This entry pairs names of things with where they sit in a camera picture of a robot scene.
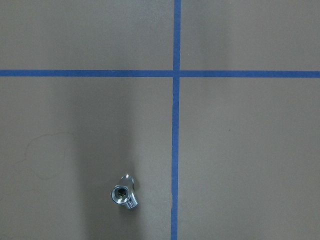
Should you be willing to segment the chrome metal angle valve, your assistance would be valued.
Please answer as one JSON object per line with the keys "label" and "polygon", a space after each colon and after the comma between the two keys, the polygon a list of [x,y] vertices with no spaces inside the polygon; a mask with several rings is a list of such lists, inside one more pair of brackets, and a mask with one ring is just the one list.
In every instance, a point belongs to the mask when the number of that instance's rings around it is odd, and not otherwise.
{"label": "chrome metal angle valve", "polygon": [[130,174],[123,175],[110,193],[112,201],[127,210],[136,208],[139,205],[139,201],[134,186],[134,178]]}

